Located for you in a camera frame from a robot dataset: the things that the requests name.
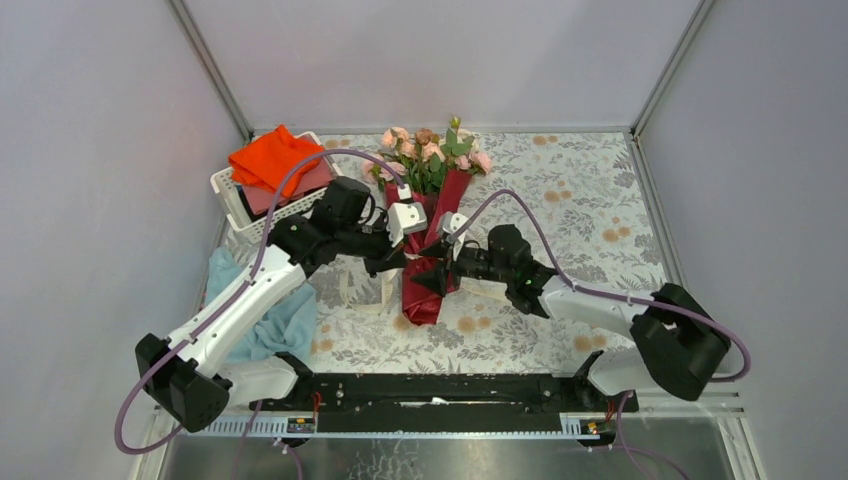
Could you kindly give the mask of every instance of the white wall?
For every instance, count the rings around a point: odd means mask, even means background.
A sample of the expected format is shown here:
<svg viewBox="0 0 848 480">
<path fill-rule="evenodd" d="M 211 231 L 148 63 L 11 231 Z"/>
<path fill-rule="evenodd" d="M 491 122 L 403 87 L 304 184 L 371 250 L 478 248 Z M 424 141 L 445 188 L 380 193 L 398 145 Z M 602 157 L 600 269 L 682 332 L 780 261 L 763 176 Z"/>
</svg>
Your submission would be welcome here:
<svg viewBox="0 0 848 480">
<path fill-rule="evenodd" d="M 133 347 L 191 314 L 238 141 L 164 0 L 2 2 L 0 478 L 126 478 Z"/>
<path fill-rule="evenodd" d="M 698 0 L 191 0 L 258 129 L 622 126 Z"/>
<path fill-rule="evenodd" d="M 644 135 L 692 290 L 747 340 L 770 479 L 845 478 L 848 3 L 724 0 Z"/>
</svg>

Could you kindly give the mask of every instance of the plastic basket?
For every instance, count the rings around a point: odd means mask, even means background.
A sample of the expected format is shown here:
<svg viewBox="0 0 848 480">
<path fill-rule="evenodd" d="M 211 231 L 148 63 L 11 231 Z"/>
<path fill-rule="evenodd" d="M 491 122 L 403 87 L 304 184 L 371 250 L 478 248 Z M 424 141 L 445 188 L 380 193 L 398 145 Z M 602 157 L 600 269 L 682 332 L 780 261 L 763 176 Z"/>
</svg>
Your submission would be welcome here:
<svg viewBox="0 0 848 480">
<path fill-rule="evenodd" d="M 297 137 L 305 137 L 312 140 L 317 145 L 321 145 L 321 140 L 319 140 L 318 136 L 312 132 L 304 132 L 297 135 Z M 333 176 L 342 176 L 342 172 L 333 161 L 332 155 L 328 155 L 324 158 L 327 160 Z M 212 175 L 212 178 L 209 179 L 210 183 L 212 183 L 212 190 L 215 192 L 215 197 L 221 204 L 221 208 L 224 209 L 224 213 L 227 215 L 227 222 L 230 224 L 232 234 L 235 236 L 236 240 L 244 245 L 258 245 L 259 241 L 262 239 L 262 228 L 265 225 L 265 217 L 260 218 L 255 222 L 250 221 L 250 217 L 247 215 L 247 210 L 245 210 L 245 207 L 239 198 L 237 190 L 238 184 L 233 181 L 232 176 L 232 167 L 225 168 Z M 274 211 L 274 224 L 283 217 L 309 210 L 309 207 L 312 206 L 312 203 L 315 202 L 315 200 L 324 196 L 324 192 L 326 190 L 326 188 L 322 188 L 310 193 L 300 200 L 289 202 L 282 207 L 277 207 Z"/>
</svg>

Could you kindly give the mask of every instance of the flower bouquet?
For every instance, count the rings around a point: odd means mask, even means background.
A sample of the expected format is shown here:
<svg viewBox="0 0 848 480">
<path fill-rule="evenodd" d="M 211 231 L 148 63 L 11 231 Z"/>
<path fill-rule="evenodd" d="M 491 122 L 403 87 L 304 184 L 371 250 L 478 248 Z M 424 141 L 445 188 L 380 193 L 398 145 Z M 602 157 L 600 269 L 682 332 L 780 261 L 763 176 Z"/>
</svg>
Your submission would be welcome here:
<svg viewBox="0 0 848 480">
<path fill-rule="evenodd" d="M 404 128 L 392 127 L 383 134 L 377 155 L 403 177 L 412 189 L 413 199 L 424 206 L 427 214 L 427 230 L 407 236 L 406 253 L 417 254 L 436 242 L 442 215 L 457 211 L 473 175 L 486 174 L 492 169 L 492 161 L 480 149 L 477 138 L 460 128 L 460 124 L 459 117 L 451 118 L 444 137 L 426 128 L 410 135 Z M 389 172 L 365 162 L 363 175 L 385 193 L 387 206 L 398 201 L 397 185 Z M 407 262 L 403 270 L 402 309 L 406 318 L 416 325 L 435 324 L 441 310 L 442 297 L 411 280 L 435 265 L 435 259 L 416 258 Z"/>
</svg>

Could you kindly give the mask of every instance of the red bouquet wrapper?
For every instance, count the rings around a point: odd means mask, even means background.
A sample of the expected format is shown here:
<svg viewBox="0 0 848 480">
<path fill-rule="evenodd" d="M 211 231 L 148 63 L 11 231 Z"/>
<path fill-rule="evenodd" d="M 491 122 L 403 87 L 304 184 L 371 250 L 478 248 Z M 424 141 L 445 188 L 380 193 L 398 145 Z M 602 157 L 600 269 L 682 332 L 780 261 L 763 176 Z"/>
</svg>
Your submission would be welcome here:
<svg viewBox="0 0 848 480">
<path fill-rule="evenodd" d="M 416 202 L 421 202 L 427 213 L 427 230 L 424 232 L 407 235 L 407 253 L 418 253 L 424 247 L 439 240 L 438 223 L 445 212 L 456 212 L 459 201 L 465 195 L 468 184 L 471 183 L 471 174 L 461 170 L 449 170 L 445 175 L 445 182 L 438 194 L 423 195 L 412 193 Z M 397 186 L 386 185 L 386 204 L 391 206 L 398 201 Z M 431 270 L 436 266 L 435 258 L 418 258 L 409 260 L 403 269 L 401 277 L 401 308 L 406 318 L 415 325 L 435 325 L 442 309 L 442 297 L 431 292 L 425 287 L 412 281 L 412 277 Z M 448 287 L 448 292 L 455 289 Z"/>
</svg>

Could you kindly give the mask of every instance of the floral pattern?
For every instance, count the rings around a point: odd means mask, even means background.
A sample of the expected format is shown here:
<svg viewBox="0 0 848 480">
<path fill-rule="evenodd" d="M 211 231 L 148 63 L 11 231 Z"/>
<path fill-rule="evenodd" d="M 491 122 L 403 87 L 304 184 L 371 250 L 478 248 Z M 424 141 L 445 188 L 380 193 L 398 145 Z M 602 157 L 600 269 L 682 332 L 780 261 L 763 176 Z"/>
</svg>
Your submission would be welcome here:
<svg viewBox="0 0 848 480">
<path fill-rule="evenodd" d="M 328 148 L 374 152 L 380 137 L 322 140 Z M 623 134 L 481 134 L 480 142 L 494 169 L 474 178 L 460 212 L 470 215 L 494 191 L 513 189 L 538 217 L 569 275 L 628 289 L 661 285 L 659 246 Z M 336 162 L 346 175 L 361 178 L 358 159 L 336 158 Z M 382 202 L 376 189 L 374 194 Z M 506 223 L 515 223 L 534 256 L 550 264 L 532 223 L 506 197 L 481 215 L 469 237 L 485 245 L 488 229 Z M 339 258 L 312 276 L 319 311 L 309 362 L 314 371 L 573 372 L 593 350 L 629 346 L 605 330 L 523 315 L 507 303 L 463 290 L 445 299 L 439 323 L 433 326 L 416 327 L 403 317 L 399 284 L 382 314 L 360 313 L 346 307 L 339 294 L 339 281 L 347 270 L 356 302 L 379 302 L 379 279 L 369 278 L 356 259 Z"/>
</svg>

